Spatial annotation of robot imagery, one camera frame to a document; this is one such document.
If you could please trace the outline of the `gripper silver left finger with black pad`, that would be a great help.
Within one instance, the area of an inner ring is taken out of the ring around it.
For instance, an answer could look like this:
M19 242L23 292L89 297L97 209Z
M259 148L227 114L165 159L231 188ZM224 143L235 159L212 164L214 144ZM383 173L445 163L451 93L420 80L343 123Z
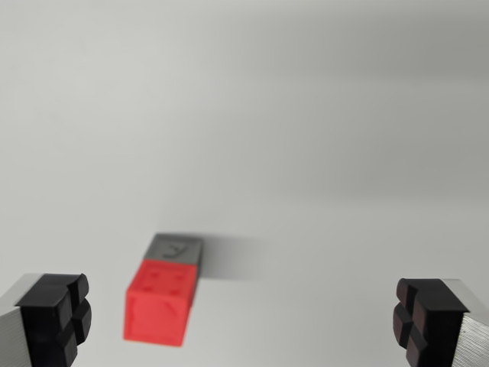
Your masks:
M22 275L1 296L1 365L71 366L89 335L84 274Z

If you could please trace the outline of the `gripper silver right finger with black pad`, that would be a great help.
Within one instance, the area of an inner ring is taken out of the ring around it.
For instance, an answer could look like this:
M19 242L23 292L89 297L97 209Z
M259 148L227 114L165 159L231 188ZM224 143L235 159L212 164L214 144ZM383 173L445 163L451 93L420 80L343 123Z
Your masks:
M397 299L393 333L409 365L488 365L488 305L462 281L401 278Z

